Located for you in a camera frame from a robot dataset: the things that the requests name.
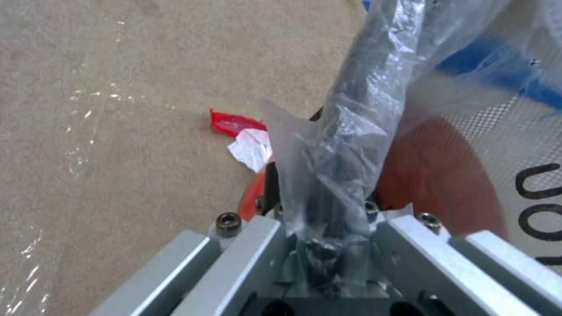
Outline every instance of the white paper scrap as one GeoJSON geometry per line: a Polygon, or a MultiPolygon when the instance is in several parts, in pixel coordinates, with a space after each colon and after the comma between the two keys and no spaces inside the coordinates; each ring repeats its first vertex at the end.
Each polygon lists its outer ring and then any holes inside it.
{"type": "Polygon", "coordinates": [[[243,129],[238,133],[236,141],[228,145],[228,150],[236,160],[256,173],[269,160],[272,153],[268,133],[253,128],[243,129]]]}

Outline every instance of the plastic sheet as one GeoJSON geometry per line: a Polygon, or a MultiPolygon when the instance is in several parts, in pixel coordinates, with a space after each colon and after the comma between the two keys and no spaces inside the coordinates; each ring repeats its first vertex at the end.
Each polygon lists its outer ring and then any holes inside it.
{"type": "Polygon", "coordinates": [[[300,240],[308,284],[324,295],[352,295],[342,289],[364,280],[356,264],[363,259],[346,252],[368,235],[364,200],[380,175],[414,67],[422,73],[439,63],[507,4],[441,3],[372,3],[318,123],[268,107],[287,229],[300,240]],[[475,16],[484,17],[481,24],[475,16]]]}
{"type": "Polygon", "coordinates": [[[555,267],[562,54],[542,14],[541,2],[515,2],[410,87],[377,195],[383,207],[413,202],[454,234],[491,229],[555,267]]]}

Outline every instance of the clear plastic wrap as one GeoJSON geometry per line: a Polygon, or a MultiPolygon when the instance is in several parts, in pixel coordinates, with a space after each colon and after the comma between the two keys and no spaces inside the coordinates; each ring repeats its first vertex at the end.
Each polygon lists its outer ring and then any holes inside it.
{"type": "Polygon", "coordinates": [[[413,202],[453,234],[490,229],[560,266],[562,53],[541,9],[514,2],[409,88],[377,195],[382,207],[413,202]]]}
{"type": "Polygon", "coordinates": [[[368,236],[364,200],[380,176],[414,67],[422,73],[470,42],[508,2],[441,3],[373,3],[317,123],[267,108],[287,229],[300,241],[309,286],[323,295],[353,295],[348,286],[364,280],[364,258],[349,250],[368,236]]]}

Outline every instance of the red plastic piece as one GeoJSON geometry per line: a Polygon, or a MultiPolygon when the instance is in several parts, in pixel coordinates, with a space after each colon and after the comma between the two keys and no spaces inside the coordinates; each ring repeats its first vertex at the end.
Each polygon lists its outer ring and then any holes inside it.
{"type": "Polygon", "coordinates": [[[246,128],[267,130],[264,123],[242,115],[215,112],[211,109],[211,125],[221,133],[236,137],[246,128]]]}

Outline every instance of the bolt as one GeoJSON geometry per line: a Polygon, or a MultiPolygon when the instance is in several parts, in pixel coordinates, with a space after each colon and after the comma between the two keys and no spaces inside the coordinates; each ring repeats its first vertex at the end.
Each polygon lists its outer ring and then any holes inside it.
{"type": "Polygon", "coordinates": [[[283,206],[281,205],[281,203],[277,203],[273,207],[273,217],[276,220],[283,220],[283,206]]]}
{"type": "Polygon", "coordinates": [[[439,230],[441,229],[441,221],[433,216],[430,213],[421,213],[418,215],[418,220],[424,224],[427,228],[429,228],[435,234],[439,234],[439,230]]]}
{"type": "Polygon", "coordinates": [[[264,207],[264,196],[260,195],[256,198],[256,212],[262,213],[263,207],[264,207]]]}
{"type": "Polygon", "coordinates": [[[216,218],[216,232],[224,238],[238,235],[242,226],[240,215],[233,212],[226,212],[216,218]]]}
{"type": "Polygon", "coordinates": [[[365,201],[365,213],[367,214],[367,219],[369,223],[374,222],[379,215],[379,210],[377,205],[371,201],[365,201]]]}

